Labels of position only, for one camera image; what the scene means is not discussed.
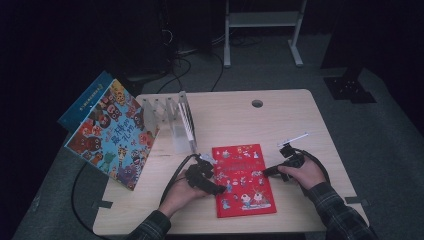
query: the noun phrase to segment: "red book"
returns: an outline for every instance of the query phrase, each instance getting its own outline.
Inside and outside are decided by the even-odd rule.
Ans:
[[[216,196],[218,218],[277,212],[259,144],[214,147],[215,183],[227,190]]]

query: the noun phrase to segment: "hole in table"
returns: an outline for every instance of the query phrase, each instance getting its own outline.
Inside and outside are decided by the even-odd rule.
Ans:
[[[264,103],[261,100],[253,100],[252,101],[252,106],[254,106],[255,108],[260,108],[264,105]]]

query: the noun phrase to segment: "shelf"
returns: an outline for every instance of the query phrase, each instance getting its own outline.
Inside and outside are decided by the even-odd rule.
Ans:
[[[230,13],[229,27],[296,26],[299,12]]]

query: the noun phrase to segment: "blue book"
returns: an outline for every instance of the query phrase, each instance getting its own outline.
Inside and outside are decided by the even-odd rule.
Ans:
[[[58,120],[73,133],[65,148],[134,190],[159,131],[148,109],[102,72]]]

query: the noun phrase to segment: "hand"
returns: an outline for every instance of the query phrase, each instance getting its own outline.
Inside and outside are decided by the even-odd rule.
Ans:
[[[287,166],[278,166],[278,171],[291,175],[306,190],[311,189],[315,185],[325,182],[324,174],[316,163],[304,156],[305,163],[300,168]]]
[[[175,212],[182,209],[194,199],[205,197],[208,193],[198,188],[192,188],[185,179],[186,170],[183,170],[176,178],[174,185],[166,194],[165,200],[159,206],[158,210],[171,218]]]

